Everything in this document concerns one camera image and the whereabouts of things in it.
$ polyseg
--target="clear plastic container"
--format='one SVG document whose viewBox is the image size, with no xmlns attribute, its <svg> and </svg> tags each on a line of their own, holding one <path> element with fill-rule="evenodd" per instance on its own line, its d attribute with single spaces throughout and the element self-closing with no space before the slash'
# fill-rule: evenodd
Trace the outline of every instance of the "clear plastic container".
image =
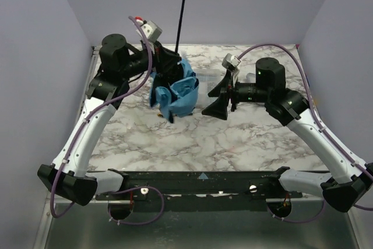
<svg viewBox="0 0 373 249">
<path fill-rule="evenodd" d="M 222 80 L 223 76 L 219 69 L 193 69 L 199 80 L 197 108 L 206 108 L 216 100 L 207 94 Z"/>
</svg>

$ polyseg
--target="cable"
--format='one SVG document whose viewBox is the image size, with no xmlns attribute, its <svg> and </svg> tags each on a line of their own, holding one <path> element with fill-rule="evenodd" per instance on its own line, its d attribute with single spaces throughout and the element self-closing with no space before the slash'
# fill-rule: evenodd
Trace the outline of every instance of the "cable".
<svg viewBox="0 0 373 249">
<path fill-rule="evenodd" d="M 248 52 L 256 49 L 256 48 L 259 48 L 259 47 L 264 47 L 264 46 L 274 46 L 274 47 L 277 47 L 277 48 L 280 48 L 281 50 L 283 50 L 284 52 L 286 52 L 290 57 L 291 59 L 295 62 L 298 70 L 299 70 L 299 73 L 301 74 L 301 77 L 302 77 L 302 81 L 303 81 L 303 84 L 304 84 L 304 88 L 305 88 L 305 91 L 306 91 L 306 94 L 307 94 L 307 99 L 309 101 L 309 109 L 311 111 L 311 115 L 314 119 L 314 121 L 316 122 L 318 128 L 324 133 L 324 135 L 326 136 L 326 138 L 331 142 L 333 143 L 333 145 L 335 146 L 335 148 L 337 148 L 337 150 L 343 154 L 343 156 L 346 157 L 347 160 L 349 160 L 349 162 L 353 165 L 355 165 L 362 173 L 364 173 L 372 182 L 373 182 L 373 176 L 372 174 L 370 174 L 365 168 L 363 168 L 363 166 L 361 166 L 359 163 L 356 163 L 355 160 L 349 155 L 349 153 L 347 151 L 345 151 L 335 140 L 334 138 L 329 134 L 329 132 L 326 130 L 326 129 L 323 129 L 323 125 L 321 124 L 320 120 L 318 119 L 317 117 L 317 114 L 316 114 L 316 111 L 314 109 L 314 105 L 313 105 L 313 102 L 312 102 L 312 97 L 311 97 L 311 90 L 309 89 L 309 86 L 308 86 L 308 82 L 307 82 L 307 79 L 305 77 L 305 74 L 303 72 L 303 69 L 300 65 L 300 63 L 298 62 L 298 60 L 295 58 L 295 56 L 285 47 L 281 46 L 281 45 L 278 45 L 278 44 L 272 44 L 272 43 L 267 43 L 267 44 L 258 44 L 258 45 L 255 45 L 255 46 L 252 46 L 250 47 L 249 49 L 247 49 L 246 51 L 244 51 L 241 55 L 238 56 L 238 59 L 241 59 L 245 54 L 247 54 Z M 364 206 L 359 206 L 359 205 L 355 205 L 355 207 L 359 208 L 359 209 L 363 209 L 363 210 L 367 210 L 367 211 L 373 211 L 373 208 L 368 208 L 368 207 L 364 207 Z"/>
<path fill-rule="evenodd" d="M 180 17 L 179 17 L 179 26 L 177 28 L 177 36 L 176 36 L 176 45 L 175 45 L 175 52 L 179 49 L 179 40 L 180 40 L 180 33 L 181 33 L 181 23 L 182 23 L 182 16 L 184 14 L 184 6 L 185 0 L 181 1 L 181 10 L 180 10 Z"/>
<path fill-rule="evenodd" d="M 286 222 L 286 223 L 292 223 L 292 224 L 305 224 L 305 223 L 310 223 L 310 222 L 313 222 L 314 220 L 316 220 L 317 218 L 319 218 L 321 216 L 321 214 L 324 213 L 326 209 L 326 203 L 325 201 L 323 200 L 322 201 L 322 206 L 321 206 L 321 210 L 319 211 L 319 213 L 317 213 L 314 217 L 310 218 L 310 219 L 307 219 L 307 220 L 303 220 L 303 221 L 294 221 L 294 220 L 288 220 L 288 219 L 285 219 L 285 218 L 280 218 L 278 216 L 276 216 L 275 214 L 273 214 L 273 212 L 269 209 L 269 207 L 267 206 L 267 210 L 268 212 L 272 215 L 273 218 L 277 219 L 277 220 L 280 220 L 282 222 Z"/>
<path fill-rule="evenodd" d="M 53 185 L 52 185 L 52 190 L 51 190 L 51 200 L 50 200 L 50 208 L 51 208 L 51 214 L 54 218 L 60 218 L 62 217 L 64 214 L 67 213 L 68 210 L 70 210 L 70 208 L 73 206 L 74 202 L 72 202 L 62 213 L 59 213 L 57 214 L 56 211 L 55 211 L 55 208 L 54 208 L 54 197 L 55 197 L 55 193 L 56 193 L 56 188 L 57 188 L 57 184 L 58 184 L 58 180 L 59 180 L 59 177 L 61 176 L 61 173 L 66 165 L 66 162 L 67 160 L 69 159 L 70 157 L 70 154 L 71 154 L 71 151 L 72 149 L 74 148 L 74 145 L 76 143 L 76 141 L 78 140 L 80 134 L 82 133 L 85 125 L 89 122 L 89 120 L 98 112 L 100 111 L 102 108 L 104 108 L 105 106 L 113 103 L 113 102 L 116 102 L 118 100 L 122 100 L 124 99 L 125 97 L 127 96 L 130 96 L 132 93 L 135 93 L 136 91 L 138 91 L 147 81 L 147 79 L 149 78 L 150 76 L 150 73 L 152 71 L 152 67 L 153 67 L 153 61 L 152 61 L 152 49 L 150 48 L 150 43 L 148 41 L 148 39 L 146 38 L 142 28 L 139 26 L 139 24 L 136 22 L 136 20 L 130 16 L 128 17 L 133 23 L 134 25 L 136 26 L 136 28 L 139 30 L 142 38 L 143 38 L 143 41 L 145 43 L 145 46 L 146 46 L 146 49 L 147 49 L 147 56 L 148 56 L 148 60 L 149 60 L 149 64 L 148 64 L 148 67 L 147 67 L 147 72 L 146 72 L 146 76 L 145 78 L 141 81 L 140 84 L 137 85 L 137 87 L 135 87 L 133 90 L 130 90 L 128 93 L 125 93 L 121 96 L 118 96 L 112 100 L 108 100 L 106 102 L 104 102 L 103 104 L 101 104 L 100 106 L 96 107 L 95 109 L 93 109 L 89 114 L 88 116 L 85 118 L 85 121 L 82 122 L 82 124 L 80 125 L 80 127 L 78 128 L 78 130 L 76 131 L 72 141 L 71 141 L 71 144 L 66 152 L 66 155 L 64 157 L 64 160 L 62 161 L 58 171 L 57 171 L 57 174 L 54 178 L 54 181 L 53 181 Z"/>
<path fill-rule="evenodd" d="M 130 84 L 130 83 L 132 83 L 132 82 L 134 82 L 134 81 L 137 81 L 138 79 L 141 78 L 142 75 L 144 75 L 144 72 L 142 72 L 142 73 L 141 73 L 139 76 L 137 76 L 135 79 L 129 80 L 128 83 Z"/>
<path fill-rule="evenodd" d="M 163 198 L 163 195 L 162 193 L 157 189 L 157 188 L 154 188 L 154 187 L 150 187 L 150 186 L 143 186 L 143 187 L 135 187 L 135 188 L 131 188 L 131 189 L 128 189 L 128 190 L 124 190 L 124 191 L 119 191 L 119 192 L 112 192 L 112 194 L 115 194 L 115 195 L 119 195 L 119 194 L 125 194 L 126 192 L 132 192 L 132 191 L 136 191 L 136 190 L 139 190 L 139 189 L 142 189 L 142 188 L 147 188 L 147 189 L 151 189 L 153 191 L 156 191 L 159 196 L 161 197 L 161 209 L 159 210 L 158 214 L 153 218 L 153 219 L 150 219 L 148 221 L 145 221 L 145 222 L 139 222 L 139 223 L 134 223 L 134 222 L 126 222 L 126 221 L 122 221 L 122 220 L 115 220 L 111 214 L 110 214 L 110 209 L 108 211 L 108 214 L 110 216 L 110 220 L 113 220 L 115 222 L 119 224 L 123 224 L 123 225 L 131 225 L 131 226 L 144 226 L 144 225 L 148 225 L 150 223 L 153 223 L 154 221 L 158 220 L 160 218 L 160 216 L 162 216 L 163 214 L 163 210 L 164 210 L 164 198 Z"/>
</svg>

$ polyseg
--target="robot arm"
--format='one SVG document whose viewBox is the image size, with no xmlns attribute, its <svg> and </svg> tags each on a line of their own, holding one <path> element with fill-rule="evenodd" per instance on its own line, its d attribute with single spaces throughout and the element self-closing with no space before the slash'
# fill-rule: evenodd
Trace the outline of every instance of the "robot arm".
<svg viewBox="0 0 373 249">
<path fill-rule="evenodd" d="M 235 111 L 239 102 L 264 103 L 266 111 L 283 126 L 296 133 L 322 160 L 330 173 L 311 173 L 280 168 L 274 178 L 286 191 L 298 191 L 324 197 L 341 212 L 347 212 L 367 190 L 372 181 L 357 167 L 359 164 L 373 174 L 372 164 L 366 164 L 324 126 L 319 129 L 311 114 L 308 101 L 294 90 L 286 88 L 284 66 L 274 58 L 256 62 L 256 83 L 237 82 L 240 61 L 228 54 L 222 65 L 227 69 L 223 80 L 209 93 L 218 99 L 206 107 L 203 115 L 226 120 L 227 106 Z M 351 163 L 325 136 L 327 131 L 354 160 Z"/>
<path fill-rule="evenodd" d="M 141 18 L 136 18 L 136 21 L 150 43 L 153 70 L 160 74 L 159 84 L 169 87 L 175 81 L 182 79 L 184 71 L 179 64 L 181 57 L 176 52 L 164 48 L 157 41 L 161 29 L 153 22 Z M 93 115 L 90 114 L 106 101 L 127 93 L 130 78 L 148 69 L 147 49 L 144 43 L 142 45 L 143 50 L 138 50 L 128 44 L 125 37 L 120 34 L 110 34 L 103 39 L 100 49 L 101 65 L 89 85 L 79 120 L 52 164 L 49 166 L 42 164 L 38 170 L 39 178 L 49 191 L 52 190 L 61 165 L 63 168 L 55 193 L 79 205 L 88 204 L 96 194 L 120 189 L 124 177 L 118 171 L 88 173 L 87 170 L 93 149 L 110 118 L 118 110 L 121 100 L 102 107 Z M 72 144 L 72 150 L 66 159 L 66 153 Z"/>
</svg>

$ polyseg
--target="black pole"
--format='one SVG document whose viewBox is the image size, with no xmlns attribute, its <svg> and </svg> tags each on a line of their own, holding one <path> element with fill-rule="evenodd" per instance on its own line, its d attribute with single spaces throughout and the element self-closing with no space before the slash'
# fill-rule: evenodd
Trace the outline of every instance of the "black pole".
<svg viewBox="0 0 373 249">
<path fill-rule="evenodd" d="M 177 29 L 175 52 L 177 52 L 178 49 L 179 49 L 181 23 L 182 23 L 182 16 L 184 14 L 184 6 L 185 6 L 185 0 L 182 0 L 182 2 L 181 2 L 181 10 L 180 10 L 180 17 L 179 17 L 179 26 L 178 26 L 178 29 Z"/>
</svg>

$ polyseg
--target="crumpled blue fabric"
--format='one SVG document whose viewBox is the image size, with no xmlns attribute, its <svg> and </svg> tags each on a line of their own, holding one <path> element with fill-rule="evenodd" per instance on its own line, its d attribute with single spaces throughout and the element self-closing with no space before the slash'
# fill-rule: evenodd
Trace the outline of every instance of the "crumpled blue fabric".
<svg viewBox="0 0 373 249">
<path fill-rule="evenodd" d="M 184 78 L 173 83 L 170 90 L 176 95 L 177 99 L 171 102 L 171 92 L 162 86 L 156 87 L 156 101 L 152 100 L 152 88 L 150 89 L 149 103 L 150 106 L 160 105 L 160 111 L 165 119 L 173 122 L 173 115 L 185 117 L 193 112 L 198 99 L 198 80 L 196 73 L 193 71 L 187 59 L 182 59 L 180 64 L 184 70 Z"/>
</svg>

